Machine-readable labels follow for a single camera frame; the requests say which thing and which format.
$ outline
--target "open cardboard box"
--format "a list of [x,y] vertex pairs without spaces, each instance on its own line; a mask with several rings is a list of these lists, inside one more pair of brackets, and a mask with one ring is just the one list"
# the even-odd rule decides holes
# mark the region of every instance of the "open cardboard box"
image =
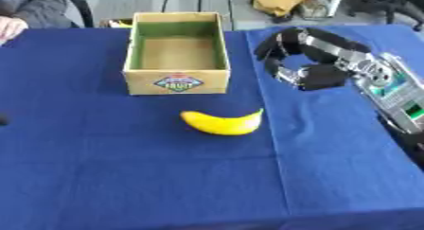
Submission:
[[136,13],[123,73],[131,95],[225,93],[218,13]]

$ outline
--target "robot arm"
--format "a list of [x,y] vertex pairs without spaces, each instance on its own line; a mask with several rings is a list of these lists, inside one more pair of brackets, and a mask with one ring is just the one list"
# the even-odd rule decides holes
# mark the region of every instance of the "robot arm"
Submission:
[[[293,71],[281,62],[286,57],[305,54],[311,61]],[[257,59],[277,80],[286,81],[300,90],[318,90],[345,85],[355,71],[355,63],[373,60],[370,49],[356,42],[317,28],[291,27],[276,32],[255,50]]]
[[[286,57],[302,53],[317,63],[297,70],[284,66]],[[376,107],[381,124],[424,169],[424,83],[400,57],[374,57],[366,45],[310,27],[276,32],[255,54],[273,78],[299,90],[343,86],[352,79]]]

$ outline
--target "box label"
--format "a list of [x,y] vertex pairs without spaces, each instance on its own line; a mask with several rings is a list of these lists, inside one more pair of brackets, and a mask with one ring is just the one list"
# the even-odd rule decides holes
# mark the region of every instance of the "box label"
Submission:
[[154,85],[177,93],[192,89],[202,84],[202,81],[196,80],[184,74],[171,75],[154,83]]

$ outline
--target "black chair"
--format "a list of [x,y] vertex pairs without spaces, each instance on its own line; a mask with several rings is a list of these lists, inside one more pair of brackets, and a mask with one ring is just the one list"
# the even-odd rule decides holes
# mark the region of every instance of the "black chair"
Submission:
[[94,21],[93,21],[93,13],[90,9],[90,6],[88,6],[88,3],[86,0],[70,0],[75,7],[77,7],[79,13],[81,14],[82,21],[84,23],[85,27],[94,27]]
[[415,31],[420,31],[424,24],[424,16],[406,5],[406,0],[352,0],[348,15],[355,16],[356,12],[385,11],[387,24],[393,24],[395,13],[411,17],[417,21]]

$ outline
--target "banana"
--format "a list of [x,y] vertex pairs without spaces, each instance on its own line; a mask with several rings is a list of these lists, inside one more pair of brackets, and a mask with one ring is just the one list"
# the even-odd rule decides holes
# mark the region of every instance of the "banana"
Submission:
[[263,109],[237,118],[224,118],[199,112],[181,112],[181,118],[191,127],[204,133],[243,135],[255,131],[262,121]]

